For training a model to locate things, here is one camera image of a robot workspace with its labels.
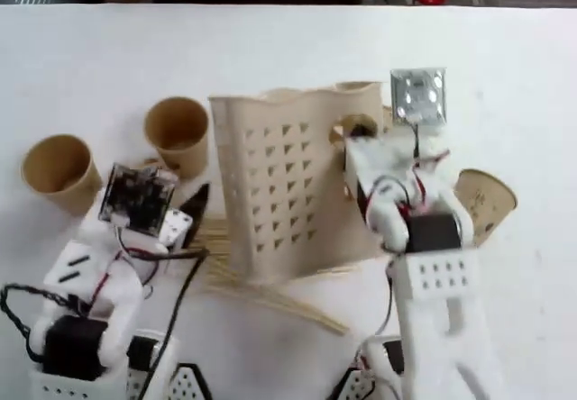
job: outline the white table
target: white table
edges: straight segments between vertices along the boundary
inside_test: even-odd
[[[30,195],[22,155],[55,132],[84,138],[106,172],[152,154],[145,111],[162,97],[387,80],[448,68],[452,173],[476,167],[519,208],[480,250],[488,323],[523,398],[574,397],[577,214],[573,127],[577,12],[464,8],[0,6],[0,280],[39,283],[76,223]],[[206,172],[218,182],[215,162]],[[220,196],[212,209],[222,209]],[[344,320],[337,338],[290,316],[218,297],[186,300],[176,334],[215,399],[320,399],[385,310],[382,262],[294,286]],[[179,280],[159,286],[142,327],[163,329]],[[27,321],[40,303],[15,296]],[[390,332],[398,329],[396,321]],[[0,318],[0,398],[26,398],[23,341]]]

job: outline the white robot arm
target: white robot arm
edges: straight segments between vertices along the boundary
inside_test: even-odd
[[[451,377],[458,375],[473,398],[506,399],[479,295],[472,219],[426,161],[419,167],[410,154],[387,158],[389,137],[347,138],[344,168],[367,226],[396,255],[389,271],[404,373],[392,371],[382,337],[369,339],[380,397],[400,396],[402,386],[405,400],[452,398]],[[438,312],[448,313],[446,332],[437,326]]]

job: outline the brown paper cup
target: brown paper cup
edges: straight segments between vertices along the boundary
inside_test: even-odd
[[[68,134],[34,145],[24,158],[22,177],[34,193],[73,215],[85,214],[102,186],[90,149]]]
[[[494,176],[472,168],[461,172],[455,193],[472,218],[477,247],[517,207],[515,193],[508,186]]]
[[[144,121],[144,135],[164,162],[183,179],[206,167],[208,115],[194,100],[172,97],[157,103]]]

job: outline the wooden stick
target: wooden stick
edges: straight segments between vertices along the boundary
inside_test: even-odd
[[[295,316],[299,316],[311,322],[318,323],[323,328],[327,329],[328,331],[332,331],[338,335],[345,335],[349,331],[346,326],[340,323],[336,323],[335,321],[332,321],[330,318],[323,318],[323,317],[315,318],[312,317],[309,313],[304,313],[301,309],[297,307],[281,305],[279,303],[275,303],[267,299],[249,297],[240,293],[239,291],[229,289],[227,287],[208,285],[206,286],[205,290],[208,292],[217,292],[219,294],[227,295],[230,297],[248,299],[250,302],[255,304],[265,305],[269,308],[279,310],[284,313],[294,314]]]

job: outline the cable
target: cable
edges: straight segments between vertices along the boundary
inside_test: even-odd
[[[367,196],[367,206],[369,205],[369,202],[372,198],[372,195],[377,190],[377,187],[379,186],[379,184],[386,179],[393,181],[394,183],[396,183],[398,186],[400,186],[402,188],[403,193],[405,193],[405,203],[410,207],[411,206],[411,199],[408,196],[407,187],[405,186],[405,184],[403,184],[403,182],[400,179],[398,179],[397,177],[393,177],[392,175],[379,175],[373,181],[371,191],[369,192],[369,195]]]
[[[377,389],[377,384],[375,383],[375,381],[372,381],[372,385],[371,385],[371,389],[369,390],[369,392],[367,394],[365,394],[361,400],[367,400],[367,398],[369,398],[371,396],[372,393],[375,392],[375,389]]]
[[[385,385],[395,396],[395,400],[400,400],[400,395],[398,395],[397,389],[390,383],[389,380],[385,379],[384,377],[375,375],[375,380],[377,382],[381,382],[381,384]]]
[[[142,281],[142,285],[146,286],[148,285],[152,279],[154,278],[154,276],[156,276],[156,273],[159,272],[159,266],[160,266],[160,262],[159,261],[154,261],[154,267],[152,268],[152,271],[150,273],[149,276],[147,276],[144,281]]]
[[[389,263],[389,265],[387,266],[387,269],[391,266],[392,263],[393,263],[392,261]],[[393,311],[393,281],[392,281],[392,278],[389,277],[389,275],[387,275],[387,283],[389,284],[389,303],[387,304],[387,314],[385,315],[385,320],[380,324],[379,328],[377,328],[377,331],[375,331],[375,333],[372,334],[371,337],[367,337],[366,339],[364,339],[362,341],[361,345],[359,346],[356,353],[354,354],[354,360],[355,361],[361,356],[361,352],[363,349],[366,348],[367,342],[370,339],[383,334],[385,332],[385,329],[387,328],[387,325],[389,325],[390,317],[392,316],[392,311]]]
[[[8,319],[12,321],[16,329],[26,340],[26,352],[28,353],[30,359],[34,362],[42,363],[42,356],[35,353],[30,347],[30,327],[25,325],[22,320],[16,316],[16,314],[14,314],[8,305],[8,294],[11,290],[26,292],[30,295],[40,295],[44,297],[44,299],[53,301],[56,303],[56,305],[69,309],[71,312],[74,312],[78,316],[82,316],[82,313],[77,309],[78,303],[71,300],[70,298],[54,294],[48,290],[39,289],[34,286],[18,285],[16,283],[4,285],[2,290],[0,290],[0,310],[2,310],[2,312],[8,316]]]
[[[116,237],[116,240],[118,241],[118,245],[120,245],[120,248],[121,248],[121,250],[122,250],[123,253],[124,253],[124,256],[125,256],[127,259],[129,259],[129,258],[130,258],[130,253],[129,253],[128,249],[126,248],[126,246],[124,245],[124,241],[123,241],[123,238],[122,238],[122,234],[123,234],[123,230],[122,230],[120,227],[115,226],[115,228],[114,228],[114,236]]]
[[[411,125],[413,133],[415,134],[415,148],[413,149],[413,159],[418,159],[421,156],[421,148],[418,140],[418,125]]]
[[[177,318],[179,317],[179,309],[180,305],[182,304],[182,300],[184,299],[184,295],[187,292],[188,286],[192,282],[193,278],[198,272],[198,269],[205,261],[206,256],[208,255],[208,250],[204,249],[201,250],[203,254],[197,258],[194,266],[188,273],[187,277],[182,284],[182,288],[180,289],[179,296],[177,297],[176,302],[174,303],[174,308],[172,309],[172,316],[170,317],[169,326],[166,330],[166,334],[164,336],[164,340],[162,341],[162,346],[160,346],[159,354],[157,358],[154,360],[154,364],[152,364],[151,369],[149,370],[148,374],[146,375],[146,379],[144,379],[144,383],[142,384],[141,393],[138,395],[138,400],[143,400],[144,396],[146,395],[146,391],[148,391],[148,387],[151,384],[152,378],[154,377],[154,372],[158,368],[160,361],[162,360],[162,355],[164,355],[164,351],[169,346],[170,337],[172,336],[172,331],[174,330],[174,326],[177,322]]]
[[[376,337],[377,335],[381,335],[385,332],[385,329],[387,328],[387,325],[390,322],[390,317],[391,317],[391,314],[393,312],[393,281],[389,276],[387,276],[387,282],[389,283],[389,304],[387,305],[387,315],[385,316],[385,320],[382,321],[382,324],[380,325],[380,327],[372,335],[373,337]]]
[[[163,261],[163,260],[193,260],[202,258],[202,250],[187,251],[186,253],[179,254],[153,254],[149,255],[138,254],[138,252],[132,252],[131,256],[133,259],[147,260],[149,262]]]

